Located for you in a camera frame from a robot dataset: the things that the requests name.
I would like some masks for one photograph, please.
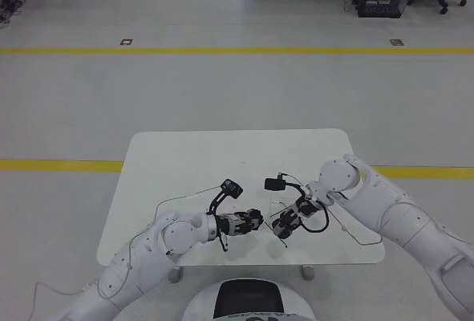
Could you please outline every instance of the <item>yellow floor stripe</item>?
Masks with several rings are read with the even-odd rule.
[[[171,47],[0,48],[0,55],[474,55],[474,48]]]
[[[2,171],[120,173],[122,161],[111,160],[0,160]]]
[[[0,171],[120,173],[113,160],[0,160]],[[420,180],[474,180],[474,167],[375,166],[386,177]]]

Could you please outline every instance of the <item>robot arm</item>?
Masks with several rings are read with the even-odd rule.
[[[269,179],[265,188],[284,189],[282,182],[280,177]],[[352,190],[353,197],[342,193]],[[458,319],[474,321],[474,245],[434,221],[399,186],[356,156],[328,161],[318,181],[302,188],[302,197],[273,223],[274,233],[288,238],[321,203],[324,210],[339,204],[367,228],[403,247],[427,271],[445,306]]]
[[[237,198],[240,186],[226,180],[222,192],[207,213],[180,214],[168,211],[154,224],[132,238],[111,260],[107,269],[69,306],[49,321],[109,321],[127,305],[167,277],[181,257],[196,243],[224,235],[242,235],[258,230],[260,211],[216,214],[226,196]]]

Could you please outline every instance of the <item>table leg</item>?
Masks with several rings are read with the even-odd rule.
[[[169,282],[170,283],[178,283],[181,280],[181,277],[183,276],[183,267],[182,266],[174,266],[174,269],[172,269],[169,272]]]
[[[312,266],[301,266],[301,276],[306,281],[311,281],[315,278],[315,269]]]

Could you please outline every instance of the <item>floor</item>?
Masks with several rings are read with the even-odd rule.
[[[474,47],[474,1],[418,1],[358,19],[341,0],[34,0],[0,47]],[[474,166],[474,55],[0,55],[0,158],[124,159],[137,132],[341,128],[371,165]],[[26,319],[35,281],[72,291],[95,259],[117,173],[0,172],[0,320]],[[474,181],[397,181],[474,242]],[[383,262],[188,268],[117,320],[180,320],[213,282],[267,277],[336,320],[451,320],[423,269],[385,242]],[[35,319],[71,298],[40,292]]]

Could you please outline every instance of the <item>white table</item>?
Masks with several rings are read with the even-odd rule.
[[[282,206],[273,201],[292,201],[298,194],[293,189],[265,191],[265,178],[284,172],[307,184],[317,179],[325,161],[345,153],[352,153],[352,148],[347,134],[339,129],[139,133],[132,138],[124,161],[99,242],[98,261],[107,266],[114,253],[152,220],[160,201],[192,195],[220,185],[225,178],[236,181],[244,192],[237,200],[226,198],[218,213],[255,208],[270,224],[271,211]],[[160,207],[159,215],[166,209],[205,211],[218,192],[216,189],[193,199],[167,202]],[[378,234],[345,210],[336,205],[331,209],[361,242],[379,240]],[[308,223],[318,228],[324,220],[319,213]],[[265,224],[256,232],[228,239],[229,252],[222,251],[219,241],[197,244],[180,265],[355,264],[377,263],[384,257],[383,244],[360,246],[334,220],[322,234],[296,230],[286,239],[288,249]]]

